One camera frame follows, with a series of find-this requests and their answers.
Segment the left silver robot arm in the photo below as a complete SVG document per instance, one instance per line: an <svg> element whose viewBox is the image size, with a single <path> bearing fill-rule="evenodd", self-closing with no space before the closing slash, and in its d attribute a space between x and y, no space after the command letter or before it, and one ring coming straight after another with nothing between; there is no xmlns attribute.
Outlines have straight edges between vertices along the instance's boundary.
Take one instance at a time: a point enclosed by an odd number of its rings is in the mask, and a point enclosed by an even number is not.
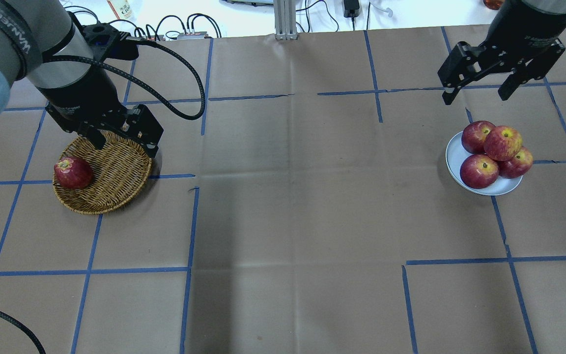
<svg viewBox="0 0 566 354"><path fill-rule="evenodd" d="M134 60L139 41L106 23L82 25L57 0L0 0L0 113L23 78L45 96L61 130L104 147L104 131L155 157L163 128L144 105L119 101L106 59Z"/></svg>

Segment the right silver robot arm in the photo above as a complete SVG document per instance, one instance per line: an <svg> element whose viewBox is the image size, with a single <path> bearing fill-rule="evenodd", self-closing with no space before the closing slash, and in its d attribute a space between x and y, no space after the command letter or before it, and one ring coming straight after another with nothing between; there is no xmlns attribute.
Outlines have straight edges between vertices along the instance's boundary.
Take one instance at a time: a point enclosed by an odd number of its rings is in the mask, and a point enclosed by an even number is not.
<svg viewBox="0 0 566 354"><path fill-rule="evenodd" d="M438 70L446 105L466 85L491 74L507 74L498 89L507 100L521 85L543 79L566 47L566 0L506 0L477 46L458 42Z"/></svg>

